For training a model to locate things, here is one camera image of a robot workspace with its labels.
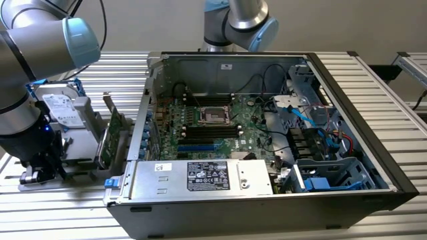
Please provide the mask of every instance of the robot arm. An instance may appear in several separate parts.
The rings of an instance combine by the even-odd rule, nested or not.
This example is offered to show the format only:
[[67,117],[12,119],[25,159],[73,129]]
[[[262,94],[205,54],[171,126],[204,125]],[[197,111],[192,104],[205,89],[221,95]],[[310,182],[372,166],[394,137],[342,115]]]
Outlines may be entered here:
[[3,0],[0,19],[0,146],[20,159],[20,183],[65,177],[61,136],[33,102],[25,84],[80,68],[100,59],[96,35],[63,9],[72,0]]
[[232,52],[234,44],[262,52],[279,30],[264,0],[207,0],[204,7],[204,52]]

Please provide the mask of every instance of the blue ram slot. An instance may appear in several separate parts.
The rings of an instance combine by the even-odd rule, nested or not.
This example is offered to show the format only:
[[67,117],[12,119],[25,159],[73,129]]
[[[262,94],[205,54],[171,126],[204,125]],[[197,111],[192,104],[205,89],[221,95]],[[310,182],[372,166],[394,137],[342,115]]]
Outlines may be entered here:
[[177,146],[179,152],[213,152],[215,145]]

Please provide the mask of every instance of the power supply label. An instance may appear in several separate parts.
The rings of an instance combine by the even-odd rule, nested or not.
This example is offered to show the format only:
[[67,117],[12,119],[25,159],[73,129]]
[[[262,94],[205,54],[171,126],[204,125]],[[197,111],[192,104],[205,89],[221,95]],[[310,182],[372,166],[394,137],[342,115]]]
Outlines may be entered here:
[[230,190],[227,162],[188,162],[187,189],[191,192]]

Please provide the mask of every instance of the motherboard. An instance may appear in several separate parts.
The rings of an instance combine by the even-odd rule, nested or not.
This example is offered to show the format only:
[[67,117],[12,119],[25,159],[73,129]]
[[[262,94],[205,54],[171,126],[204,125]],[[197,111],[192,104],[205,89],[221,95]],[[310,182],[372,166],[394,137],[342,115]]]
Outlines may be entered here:
[[260,97],[243,95],[228,101],[159,99],[155,118],[161,136],[160,159],[258,158],[270,163],[275,154],[271,136],[259,130],[266,129],[262,103]]

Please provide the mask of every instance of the sticker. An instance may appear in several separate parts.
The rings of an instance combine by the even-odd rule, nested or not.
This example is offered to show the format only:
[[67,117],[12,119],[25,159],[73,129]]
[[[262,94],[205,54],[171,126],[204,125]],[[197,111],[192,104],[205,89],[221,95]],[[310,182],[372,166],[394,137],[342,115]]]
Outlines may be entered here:
[[61,94],[45,94],[43,100],[57,122],[67,127],[83,127],[79,112],[71,98]]
[[156,163],[153,166],[153,171],[155,172],[172,171],[172,163]]
[[220,65],[220,70],[232,70],[234,69],[234,65],[232,64],[221,64]]
[[188,162],[187,173],[188,191],[230,190],[230,177],[226,161]]

